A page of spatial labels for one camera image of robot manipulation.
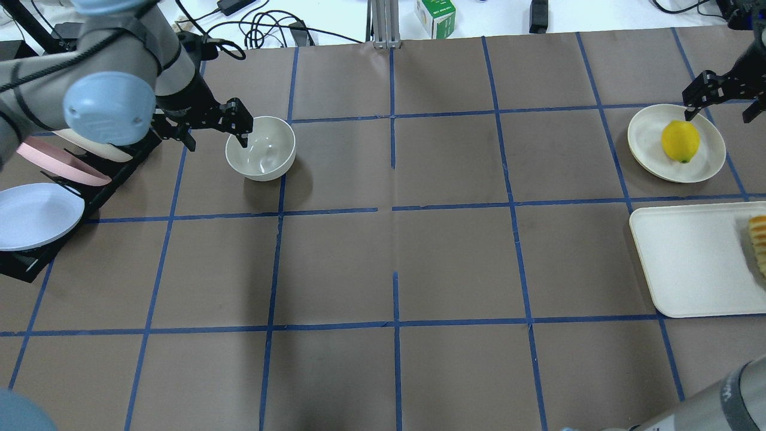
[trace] black dish rack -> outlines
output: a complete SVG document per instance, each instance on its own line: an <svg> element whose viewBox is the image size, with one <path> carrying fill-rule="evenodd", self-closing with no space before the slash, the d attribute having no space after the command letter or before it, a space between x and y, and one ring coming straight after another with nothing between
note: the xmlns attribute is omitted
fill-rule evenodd
<svg viewBox="0 0 766 431"><path fill-rule="evenodd" d="M109 184L102 187L85 186L59 176L48 175L41 171L43 175L52 179L58 185L67 189L67 191L76 191L76 194L85 200L83 216L71 231L56 241L20 252L0 252L0 274L32 283L40 272L56 257L56 254L64 247L69 238L112 197L115 191L130 178L136 171L136 168L146 160L149 154L161 142L162 140L154 132L149 131L138 143L121 146L120 149L122 151L133 156L130 161L125 163L106 160L88 152L82 155L75 155L78 159L112 179Z"/></svg>

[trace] small box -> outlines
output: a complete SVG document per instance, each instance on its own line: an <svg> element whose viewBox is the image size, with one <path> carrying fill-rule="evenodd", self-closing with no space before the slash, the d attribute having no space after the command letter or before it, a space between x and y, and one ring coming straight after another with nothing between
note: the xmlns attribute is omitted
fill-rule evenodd
<svg viewBox="0 0 766 431"><path fill-rule="evenodd" d="M416 0L415 14L432 39L446 39L455 31L457 9L450 0Z"/></svg>

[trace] white bowl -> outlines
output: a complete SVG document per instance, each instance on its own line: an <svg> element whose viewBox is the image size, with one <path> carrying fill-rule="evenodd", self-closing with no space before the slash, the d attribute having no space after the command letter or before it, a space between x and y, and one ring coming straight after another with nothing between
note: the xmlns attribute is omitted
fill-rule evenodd
<svg viewBox="0 0 766 431"><path fill-rule="evenodd" d="M295 152L293 128L276 117L253 119L247 148L242 148L234 135L226 141L229 166L254 181L271 181L284 175L295 161Z"/></svg>
<svg viewBox="0 0 766 431"><path fill-rule="evenodd" d="M662 146L662 134L671 120L684 121L686 109L660 104L645 107L630 120L627 142L633 157L644 169L674 183L699 183L713 177L726 161L726 145L721 133L703 115L692 124L699 131L699 150L689 163L671 160Z"/></svg>

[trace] white plate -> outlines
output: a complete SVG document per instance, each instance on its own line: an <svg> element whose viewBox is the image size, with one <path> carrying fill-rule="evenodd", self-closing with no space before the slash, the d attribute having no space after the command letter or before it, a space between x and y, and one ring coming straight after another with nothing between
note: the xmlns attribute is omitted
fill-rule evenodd
<svg viewBox="0 0 766 431"><path fill-rule="evenodd" d="M74 145L77 145L83 150L101 157L102 159L112 160L113 162L118 163L125 163L129 162L133 158L133 156L130 154L122 150L118 150L114 145L110 145L108 143L93 142L92 140L83 138L82 136L78 135L77 132L72 129L57 130L54 133L56 133L59 137L68 140Z"/></svg>
<svg viewBox="0 0 766 431"><path fill-rule="evenodd" d="M652 105L638 111L627 128L627 142L633 157L644 169L674 183L698 183L711 178L726 161L726 145L718 129L704 116L692 124L699 131L699 150L689 163L670 159L663 150L661 136L671 120L684 121L684 107Z"/></svg>
<svg viewBox="0 0 766 431"><path fill-rule="evenodd" d="M630 216L657 310L669 317L766 313L748 220L766 202L637 209Z"/></svg>
<svg viewBox="0 0 766 431"><path fill-rule="evenodd" d="M53 242L80 221L82 198L58 184L26 184L0 192L0 251L17 252Z"/></svg>

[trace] yellow lemon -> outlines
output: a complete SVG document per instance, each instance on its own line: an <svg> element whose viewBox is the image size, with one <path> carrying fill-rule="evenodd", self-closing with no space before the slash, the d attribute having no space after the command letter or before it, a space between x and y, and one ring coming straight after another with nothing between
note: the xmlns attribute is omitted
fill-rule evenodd
<svg viewBox="0 0 766 431"><path fill-rule="evenodd" d="M699 150L699 132L689 121L673 120L663 130L662 142L668 157L688 163Z"/></svg>

